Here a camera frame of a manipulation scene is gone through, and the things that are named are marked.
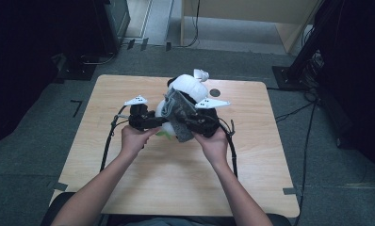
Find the black stand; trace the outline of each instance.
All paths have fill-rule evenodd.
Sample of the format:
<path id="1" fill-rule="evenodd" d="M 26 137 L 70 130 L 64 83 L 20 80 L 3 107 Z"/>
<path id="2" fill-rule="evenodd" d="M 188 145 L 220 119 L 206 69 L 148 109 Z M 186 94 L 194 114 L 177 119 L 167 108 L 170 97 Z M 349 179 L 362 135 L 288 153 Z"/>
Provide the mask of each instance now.
<path id="1" fill-rule="evenodd" d="M 319 18 L 319 22 L 314 29 L 314 32 L 308 38 L 302 50 L 297 55 L 293 64 L 290 67 L 272 66 L 273 75 L 278 83 L 279 89 L 308 89 L 301 82 L 302 72 L 308 60 L 314 55 L 317 50 L 316 41 L 324 26 L 329 22 L 332 14 L 340 5 L 341 0 L 331 1 L 329 6 L 325 9 L 324 15 Z"/>
<path id="2" fill-rule="evenodd" d="M 56 82 L 64 83 L 64 80 L 90 81 L 95 69 L 96 65 L 94 64 L 83 64 L 67 59 L 57 75 Z"/>

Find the computer tower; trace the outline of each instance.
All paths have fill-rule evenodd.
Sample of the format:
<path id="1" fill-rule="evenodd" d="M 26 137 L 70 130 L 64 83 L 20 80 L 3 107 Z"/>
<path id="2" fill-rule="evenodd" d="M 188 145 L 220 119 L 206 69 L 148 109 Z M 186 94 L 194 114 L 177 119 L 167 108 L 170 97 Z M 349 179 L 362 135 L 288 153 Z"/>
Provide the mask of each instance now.
<path id="1" fill-rule="evenodd" d="M 67 58 L 69 73 L 85 71 L 87 58 L 116 55 L 130 22 L 126 0 L 45 0 L 37 5 Z"/>
<path id="2" fill-rule="evenodd" d="M 338 135 L 375 163 L 375 0 L 343 1 L 317 45 L 318 90 Z"/>
<path id="3" fill-rule="evenodd" d="M 0 140 L 11 134 L 58 73 L 57 45 L 28 1 L 0 0 Z"/>

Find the cable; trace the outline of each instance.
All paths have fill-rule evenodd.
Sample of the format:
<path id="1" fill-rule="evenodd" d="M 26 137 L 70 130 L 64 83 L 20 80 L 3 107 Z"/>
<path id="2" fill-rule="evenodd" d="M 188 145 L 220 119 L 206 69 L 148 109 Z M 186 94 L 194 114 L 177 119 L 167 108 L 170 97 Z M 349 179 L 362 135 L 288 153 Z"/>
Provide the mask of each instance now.
<path id="1" fill-rule="evenodd" d="M 313 58 L 309 58 L 309 59 L 306 59 L 304 62 L 302 62 L 300 64 L 300 66 L 298 67 L 298 71 L 301 72 L 301 75 L 300 75 L 300 78 L 302 78 L 302 74 L 303 74 L 303 71 L 304 69 L 306 69 L 307 65 L 309 62 L 313 61 L 314 59 Z M 307 86 L 308 88 L 312 89 L 313 87 L 310 86 L 309 84 L 305 84 L 305 81 L 303 81 L 302 79 L 300 79 L 300 82 L 303 83 L 305 86 Z"/>
<path id="2" fill-rule="evenodd" d="M 198 25 L 198 22 L 199 22 L 199 11 L 200 11 L 200 0 L 197 3 L 196 23 L 194 23 L 194 21 L 193 21 L 193 26 L 194 26 L 194 28 L 196 30 L 196 34 L 195 34 L 195 36 L 193 38 L 193 41 L 189 45 L 182 45 L 182 46 L 177 46 L 177 47 L 188 48 L 188 47 L 192 46 L 197 41 L 197 39 L 199 38 L 199 25 Z"/>
<path id="3" fill-rule="evenodd" d="M 299 221 L 300 221 L 300 216 L 302 215 L 302 203 L 304 201 L 304 190 L 305 190 L 305 181 L 306 181 L 306 174 L 307 174 L 307 150 L 308 150 L 308 140 L 310 138 L 310 132 L 311 132 L 311 127 L 312 127 L 312 121 L 314 118 L 314 112 L 315 112 L 315 107 L 317 106 L 317 101 L 311 103 L 314 105 L 312 112 L 311 112 L 311 118 L 310 122 L 308 125 L 308 130 L 307 130 L 307 135 L 305 138 L 305 145 L 304 145 L 304 158 L 303 158 L 303 163 L 302 163 L 302 198 L 300 199 L 299 203 L 299 209 L 300 209 L 300 214 L 296 217 L 296 221 L 294 222 L 294 226 L 297 226 Z"/>
<path id="4" fill-rule="evenodd" d="M 312 103 L 310 103 L 310 104 L 308 104 L 308 105 L 304 105 L 304 106 L 300 107 L 299 109 L 296 109 L 296 110 L 294 110 L 294 111 L 292 111 L 292 112 L 290 112 L 290 113 L 287 113 L 287 114 L 284 114 L 284 115 L 281 115 L 281 116 L 276 117 L 276 118 L 275 118 L 276 123 L 278 123 L 279 121 L 283 121 L 283 120 L 287 119 L 287 117 L 289 117 L 289 116 L 291 116 L 291 115 L 297 114 L 299 111 L 305 109 L 306 107 L 308 107 L 309 105 L 312 105 L 313 103 L 314 103 L 314 102 L 312 102 Z"/>
<path id="5" fill-rule="evenodd" d="M 126 121 L 122 121 L 121 123 L 117 124 L 118 115 L 120 115 L 125 108 L 126 108 L 126 105 L 124 105 L 120 109 L 120 111 L 118 112 L 118 114 L 116 116 L 114 116 L 114 120 L 111 122 L 111 129 L 110 129 L 110 132 L 108 133 L 108 137 L 107 137 L 107 141 L 106 141 L 106 146 L 105 146 L 105 151 L 103 152 L 103 159 L 102 159 L 102 165 L 100 167 L 100 171 L 103 171 L 105 169 L 106 161 L 107 161 L 108 148 L 110 146 L 111 138 L 114 136 L 114 130 L 115 130 L 115 128 L 119 124 L 126 122 Z"/>
<path id="6" fill-rule="evenodd" d="M 131 39 L 134 43 L 132 46 L 135 46 L 135 45 L 143 45 L 143 43 L 137 43 L 135 42 L 136 39 Z M 123 42 L 120 46 L 123 47 L 123 46 L 128 46 L 130 44 L 130 41 L 129 42 Z M 165 45 L 159 45 L 159 44 L 145 44 L 146 46 L 148 47 L 164 47 Z"/>
<path id="7" fill-rule="evenodd" d="M 301 82 L 310 89 L 317 88 L 319 86 L 318 82 L 314 79 L 317 72 L 314 69 L 313 61 L 314 59 L 311 59 L 305 66 L 306 73 L 304 73 L 303 79 L 301 80 Z"/>
<path id="8" fill-rule="evenodd" d="M 221 119 L 221 118 L 219 118 L 219 119 L 221 121 L 223 121 L 225 123 L 225 125 L 227 126 L 227 128 L 228 128 L 228 129 L 226 129 L 225 125 L 223 125 L 223 124 L 220 123 L 220 128 L 225 133 L 226 139 L 228 140 L 228 143 L 229 143 L 229 147 L 231 148 L 232 165 L 233 165 L 233 168 L 234 168 L 234 175 L 238 179 L 238 177 L 237 177 L 237 155 L 236 155 L 236 150 L 235 150 L 234 142 L 232 141 L 232 135 L 235 133 L 234 121 L 231 120 L 231 124 L 232 124 L 232 130 L 231 130 L 231 128 L 229 127 L 229 125 L 223 119 Z"/>
<path id="9" fill-rule="evenodd" d="M 103 62 L 96 62 L 96 63 L 90 63 L 90 62 L 82 62 L 82 64 L 86 64 L 86 65 L 102 65 L 102 64 L 107 64 L 109 61 L 111 61 L 111 59 L 114 58 L 115 54 L 113 53 L 110 53 L 111 54 L 111 57 L 110 59 L 108 60 L 105 60 Z"/>
<path id="10" fill-rule="evenodd" d="M 307 37 L 308 37 L 308 35 L 313 33 L 314 28 L 315 28 L 314 26 L 311 27 L 311 29 L 307 32 L 307 34 L 305 34 L 305 36 L 304 36 L 304 31 L 302 31 L 302 47 L 303 47 L 304 44 L 307 42 Z"/>

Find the black tape mark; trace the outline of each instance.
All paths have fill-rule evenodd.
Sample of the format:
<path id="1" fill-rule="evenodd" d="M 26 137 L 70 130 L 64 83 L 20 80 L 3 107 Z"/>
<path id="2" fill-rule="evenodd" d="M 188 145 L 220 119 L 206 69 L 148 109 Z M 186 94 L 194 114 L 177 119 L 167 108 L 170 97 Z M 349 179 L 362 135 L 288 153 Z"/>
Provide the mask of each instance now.
<path id="1" fill-rule="evenodd" d="M 60 182 L 50 182 L 49 185 L 47 185 L 47 187 L 53 188 L 54 190 L 65 191 L 68 186 Z"/>
<path id="2" fill-rule="evenodd" d="M 219 97 L 220 96 L 220 90 L 219 89 L 211 89 L 210 95 L 213 97 Z"/>
<path id="3" fill-rule="evenodd" d="M 168 51 L 170 51 L 170 49 L 171 49 L 171 43 L 167 42 L 167 45 L 165 47 L 165 51 L 168 52 Z"/>
<path id="4" fill-rule="evenodd" d="M 146 39 L 143 40 L 143 43 L 140 46 L 140 51 L 146 50 L 148 41 L 149 41 L 149 38 L 146 38 Z"/>
<path id="5" fill-rule="evenodd" d="M 128 43 L 128 49 L 127 50 L 130 50 L 134 47 L 134 44 L 135 44 L 135 40 L 130 40 L 129 43 Z"/>
<path id="6" fill-rule="evenodd" d="M 72 103 L 79 103 L 78 107 L 76 108 L 75 112 L 73 113 L 73 118 L 75 118 L 76 114 L 78 114 L 79 108 L 81 108 L 82 101 L 76 101 L 76 100 L 71 100 Z"/>
<path id="7" fill-rule="evenodd" d="M 284 194 L 285 195 L 296 195 L 296 188 L 294 187 L 284 187 Z"/>

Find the black cable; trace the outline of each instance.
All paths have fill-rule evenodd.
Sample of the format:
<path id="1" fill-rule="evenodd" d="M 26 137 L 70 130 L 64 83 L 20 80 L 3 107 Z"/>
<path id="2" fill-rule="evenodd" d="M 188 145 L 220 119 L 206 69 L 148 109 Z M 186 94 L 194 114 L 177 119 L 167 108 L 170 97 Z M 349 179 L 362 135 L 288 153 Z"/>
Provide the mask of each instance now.
<path id="1" fill-rule="evenodd" d="M 120 109 L 120 111 L 118 112 L 118 115 L 120 115 L 125 108 L 126 108 L 126 105 L 124 105 Z M 114 119 L 111 122 L 111 129 L 110 129 L 110 132 L 108 133 L 108 137 L 107 137 L 107 141 L 106 141 L 106 146 L 105 146 L 105 151 L 103 152 L 103 159 L 102 159 L 102 165 L 100 167 L 100 171 L 103 171 L 105 169 L 105 166 L 106 166 L 108 148 L 110 146 L 111 138 L 114 136 L 114 130 L 115 130 L 115 128 L 117 127 L 117 125 L 119 125 L 119 123 L 117 124 L 118 115 L 114 116 Z"/>
<path id="2" fill-rule="evenodd" d="M 103 64 L 107 64 L 109 61 L 111 61 L 113 58 L 114 58 L 114 56 L 115 56 L 115 54 L 113 54 L 113 53 L 110 53 L 111 54 L 111 57 L 109 58 L 109 59 L 107 59 L 107 60 L 105 60 L 105 61 L 102 61 L 102 62 L 94 62 L 94 63 L 90 63 L 90 62 L 82 62 L 82 64 L 85 64 L 85 65 L 103 65 Z"/>
<path id="3" fill-rule="evenodd" d="M 126 120 L 126 121 L 121 121 L 121 122 L 117 123 L 116 126 L 118 126 L 119 124 L 122 124 L 122 123 L 126 123 L 127 121 L 128 121 L 128 120 Z"/>
<path id="4" fill-rule="evenodd" d="M 199 22 L 199 11 L 200 11 L 200 0 L 197 3 L 196 24 L 193 22 L 193 26 L 194 26 L 194 28 L 196 30 L 196 34 L 195 34 L 195 36 L 193 38 L 193 41 L 189 45 L 182 45 L 182 46 L 178 46 L 178 47 L 188 48 L 188 47 L 192 46 L 197 41 L 197 39 L 199 38 L 199 25 L 198 25 L 198 22 Z"/>
<path id="5" fill-rule="evenodd" d="M 302 77 L 303 71 L 304 71 L 304 69 L 306 69 L 306 66 L 308 65 L 308 63 L 310 63 L 310 62 L 313 61 L 313 60 L 314 60 L 314 59 L 311 57 L 311 58 L 309 58 L 309 59 L 306 59 L 304 62 L 302 62 L 302 63 L 299 65 L 298 70 L 301 71 L 301 75 L 300 75 L 300 77 Z M 311 87 L 311 86 L 308 86 L 308 84 L 305 84 L 305 83 L 303 82 L 302 79 L 300 80 L 300 82 L 301 82 L 302 84 L 304 84 L 305 86 L 307 86 L 309 89 L 312 89 L 312 88 L 313 88 L 313 87 Z"/>
<path id="6" fill-rule="evenodd" d="M 304 36 L 304 31 L 302 31 L 302 47 L 304 46 L 304 44 L 307 42 L 307 37 L 308 35 L 312 34 L 313 31 L 314 31 L 315 27 L 311 27 L 311 29 L 307 32 L 307 34 L 305 34 Z"/>
<path id="7" fill-rule="evenodd" d="M 290 113 L 287 113 L 287 114 L 284 114 L 284 115 L 281 115 L 281 116 L 276 117 L 276 118 L 275 118 L 276 123 L 279 122 L 279 121 L 283 121 L 283 120 L 287 119 L 287 117 L 289 117 L 289 116 L 291 116 L 291 115 L 297 114 L 299 111 L 305 109 L 306 107 L 308 107 L 309 105 L 312 105 L 313 103 L 314 103 L 314 102 L 312 102 L 312 103 L 310 103 L 310 104 L 308 104 L 308 105 L 304 105 L 304 106 L 300 107 L 299 109 L 296 109 L 296 110 L 294 110 L 294 111 L 292 111 L 292 112 L 290 112 Z"/>
<path id="8" fill-rule="evenodd" d="M 232 141 L 232 135 L 235 133 L 235 126 L 234 126 L 234 122 L 231 121 L 232 123 L 232 128 L 233 130 L 231 131 L 229 126 L 229 131 L 225 128 L 225 126 L 223 124 L 220 123 L 220 128 L 223 130 L 223 132 L 225 133 L 226 135 L 226 140 L 228 140 L 228 143 L 229 143 L 229 147 L 231 148 L 231 154 L 232 154 L 232 165 L 233 165 L 233 168 L 234 168 L 234 175 L 237 177 L 237 156 L 236 156 L 236 150 L 235 150 L 235 145 L 234 145 L 234 142 Z"/>
<path id="9" fill-rule="evenodd" d="M 319 69 L 322 67 L 322 65 L 318 64 L 318 59 L 322 60 L 321 56 L 317 56 L 319 54 L 318 50 L 313 54 L 312 58 L 309 59 L 306 62 L 305 65 L 305 72 L 304 77 L 301 80 L 301 82 L 307 86 L 308 88 L 317 88 L 319 86 L 318 82 L 316 81 L 316 77 L 318 76 Z"/>
<path id="10" fill-rule="evenodd" d="M 123 43 L 122 45 L 121 45 L 121 47 L 123 47 L 123 46 L 126 46 L 126 45 L 129 45 L 129 42 L 128 43 Z M 133 44 L 133 46 L 136 46 L 136 45 L 143 45 L 143 43 L 134 43 Z M 146 46 L 147 47 L 164 47 L 165 45 L 159 45 L 159 44 L 146 44 Z"/>
<path id="11" fill-rule="evenodd" d="M 313 102 L 311 103 L 312 105 L 314 105 L 313 109 L 312 109 L 312 112 L 311 112 L 311 118 L 310 118 L 310 122 L 309 122 L 309 125 L 308 125 L 308 130 L 307 130 L 307 135 L 306 135 L 306 138 L 305 138 L 305 145 L 304 145 L 304 159 L 302 160 L 303 163 L 302 163 L 302 198 L 300 199 L 300 203 L 299 203 L 299 209 L 300 209 L 300 213 L 299 215 L 296 217 L 296 221 L 294 222 L 294 226 L 297 226 L 298 223 L 299 223 L 299 220 L 300 220 L 300 216 L 302 215 L 302 203 L 304 201 L 304 190 L 305 190 L 305 181 L 306 181 L 306 174 L 307 174 L 307 150 L 308 150 L 308 140 L 310 138 L 310 132 L 311 132 L 311 127 L 312 127 L 312 121 L 313 121 L 313 118 L 314 118 L 314 112 L 315 112 L 315 107 L 317 106 L 317 102 Z"/>

